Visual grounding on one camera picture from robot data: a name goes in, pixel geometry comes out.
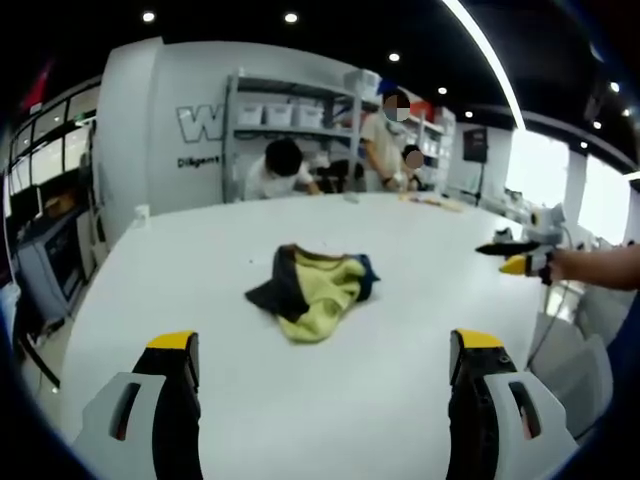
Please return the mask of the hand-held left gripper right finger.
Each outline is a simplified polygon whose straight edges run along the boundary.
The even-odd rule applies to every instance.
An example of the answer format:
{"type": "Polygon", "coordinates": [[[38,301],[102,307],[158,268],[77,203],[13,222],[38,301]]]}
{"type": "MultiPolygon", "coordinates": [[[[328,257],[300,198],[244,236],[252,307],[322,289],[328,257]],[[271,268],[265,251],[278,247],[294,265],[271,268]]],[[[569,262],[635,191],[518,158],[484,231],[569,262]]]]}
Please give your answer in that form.
{"type": "Polygon", "coordinates": [[[551,479],[577,450],[560,401],[496,337],[451,332],[449,479],[551,479]]]}

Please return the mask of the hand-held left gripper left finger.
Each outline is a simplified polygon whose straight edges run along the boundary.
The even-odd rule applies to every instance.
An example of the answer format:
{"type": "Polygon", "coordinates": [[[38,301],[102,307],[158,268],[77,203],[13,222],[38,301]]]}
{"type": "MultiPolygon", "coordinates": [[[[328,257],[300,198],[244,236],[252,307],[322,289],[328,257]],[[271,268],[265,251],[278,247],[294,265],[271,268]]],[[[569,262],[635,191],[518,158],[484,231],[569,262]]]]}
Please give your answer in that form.
{"type": "Polygon", "coordinates": [[[82,412],[73,448],[97,479],[199,479],[199,338],[150,341],[82,412]]]}

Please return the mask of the person's right hand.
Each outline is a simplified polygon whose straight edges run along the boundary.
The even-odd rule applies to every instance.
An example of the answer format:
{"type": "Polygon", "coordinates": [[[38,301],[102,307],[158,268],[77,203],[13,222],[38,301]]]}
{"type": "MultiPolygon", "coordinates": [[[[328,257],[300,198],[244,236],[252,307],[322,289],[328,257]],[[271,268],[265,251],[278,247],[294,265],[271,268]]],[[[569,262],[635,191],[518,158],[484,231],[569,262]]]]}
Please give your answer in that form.
{"type": "Polygon", "coordinates": [[[548,255],[547,267],[552,282],[580,281],[585,252],[556,249],[548,255]]]}

